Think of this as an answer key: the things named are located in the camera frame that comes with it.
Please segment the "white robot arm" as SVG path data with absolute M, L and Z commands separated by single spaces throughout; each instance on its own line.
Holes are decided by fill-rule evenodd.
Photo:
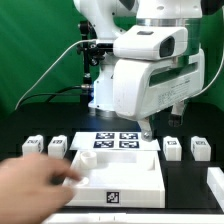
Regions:
M 153 139 L 151 117 L 171 109 L 182 124 L 186 100 L 202 92 L 200 22 L 224 0 L 73 0 L 96 35 L 88 61 L 100 66 L 89 107 L 136 121 Z

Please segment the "blurred human hand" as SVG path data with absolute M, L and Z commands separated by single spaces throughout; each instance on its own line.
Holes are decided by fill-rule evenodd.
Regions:
M 70 187 L 53 185 L 54 177 L 80 175 L 67 160 L 29 154 L 0 163 L 0 224 L 41 224 L 74 197 Z

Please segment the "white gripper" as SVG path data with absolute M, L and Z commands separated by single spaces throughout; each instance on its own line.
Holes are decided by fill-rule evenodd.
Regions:
M 185 100 L 201 91 L 204 84 L 204 52 L 189 57 L 189 64 L 173 68 L 172 59 L 155 62 L 120 59 L 113 75 L 113 106 L 118 116 L 138 121 L 141 138 L 153 140 L 149 119 L 172 106 L 168 124 L 183 122 Z

